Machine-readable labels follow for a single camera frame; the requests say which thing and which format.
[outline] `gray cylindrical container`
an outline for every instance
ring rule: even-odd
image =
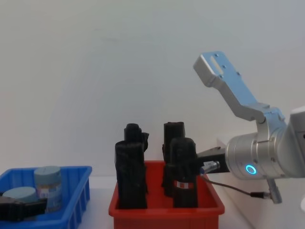
[[[24,203],[38,201],[36,190],[33,187],[16,187],[3,193],[3,196],[14,198]]]
[[[39,198],[47,198],[46,212],[54,212],[61,209],[61,168],[46,166],[34,171],[35,185]]]

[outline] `can lid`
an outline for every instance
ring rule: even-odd
[[[25,203],[36,202],[38,200],[36,189],[33,187],[16,187],[3,193],[3,196],[14,198]]]
[[[45,166],[34,171],[36,185],[50,185],[61,182],[61,168],[58,166]]]

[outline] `white background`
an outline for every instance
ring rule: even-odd
[[[129,122],[162,159],[163,123],[184,121],[197,151],[235,118],[193,64],[221,50],[260,102],[304,101],[303,0],[0,0],[0,170],[91,165],[114,175]]]

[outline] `cable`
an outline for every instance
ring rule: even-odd
[[[227,188],[231,188],[231,189],[234,189],[235,191],[238,191],[238,192],[241,192],[245,195],[248,195],[248,196],[251,196],[251,193],[249,192],[246,192],[246,191],[243,191],[239,188],[236,188],[236,187],[233,187],[233,186],[230,186],[230,185],[226,185],[226,184],[222,184],[222,183],[218,183],[218,182],[215,182],[215,181],[210,181],[209,179],[205,178],[204,176],[200,175],[200,177],[205,181],[205,182],[208,182],[208,183],[211,183],[213,185],[219,185],[219,186],[222,186],[222,187],[227,187]]]
[[[203,176],[203,174],[201,174],[200,177],[205,182],[211,183],[213,185],[219,185],[219,186],[222,186],[222,187],[231,188],[231,189],[233,189],[235,191],[241,192],[241,193],[243,193],[243,194],[245,194],[247,196],[250,196],[250,197],[261,198],[261,199],[271,199],[271,194],[268,193],[268,192],[246,192],[246,191],[243,191],[243,190],[241,190],[239,188],[233,187],[231,185],[226,185],[226,184],[218,183],[218,182],[215,182],[215,181],[210,181],[209,179],[205,178]]]

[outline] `blue plastic bin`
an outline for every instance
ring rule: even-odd
[[[9,169],[0,176],[0,192],[11,188],[35,187],[36,168]],[[90,199],[89,175],[92,167],[61,167],[62,209],[38,215],[35,221],[0,221],[0,229],[77,229]]]

